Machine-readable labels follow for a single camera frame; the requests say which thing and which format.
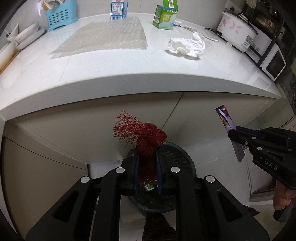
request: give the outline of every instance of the rice cooker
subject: rice cooker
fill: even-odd
[[[242,52],[247,51],[256,35],[258,35],[244,15],[230,12],[223,12],[217,31],[221,32],[221,37],[227,43]]]

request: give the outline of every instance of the electrical outlet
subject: electrical outlet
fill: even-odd
[[[239,6],[237,6],[231,0],[227,1],[226,5],[225,5],[225,8],[228,9],[228,10],[231,10],[231,11],[233,11],[233,8],[234,8],[234,12],[236,12],[236,13],[242,12],[242,9],[239,8]]]

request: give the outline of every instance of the blue and white box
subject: blue and white box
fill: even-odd
[[[111,20],[126,18],[127,12],[127,0],[116,0],[111,2]]]

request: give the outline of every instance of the microwave door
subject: microwave door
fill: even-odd
[[[285,67],[286,62],[284,56],[279,47],[275,44],[262,63],[261,68],[273,81],[275,81]]]

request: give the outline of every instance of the green medicine box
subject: green medicine box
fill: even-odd
[[[163,0],[163,6],[157,5],[153,25],[159,29],[172,30],[177,17],[177,0]]]

